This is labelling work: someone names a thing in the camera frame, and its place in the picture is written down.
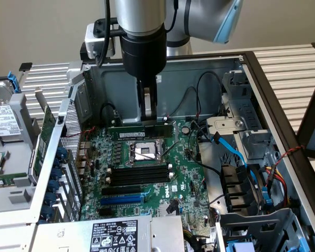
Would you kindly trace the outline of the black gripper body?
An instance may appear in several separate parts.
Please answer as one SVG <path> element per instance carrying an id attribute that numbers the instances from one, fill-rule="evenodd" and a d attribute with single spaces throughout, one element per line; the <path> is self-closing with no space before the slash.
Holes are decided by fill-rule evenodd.
<path id="1" fill-rule="evenodd" d="M 138 79 L 152 79 L 166 65 L 166 31 L 164 26 L 148 36 L 120 37 L 123 65 Z"/>

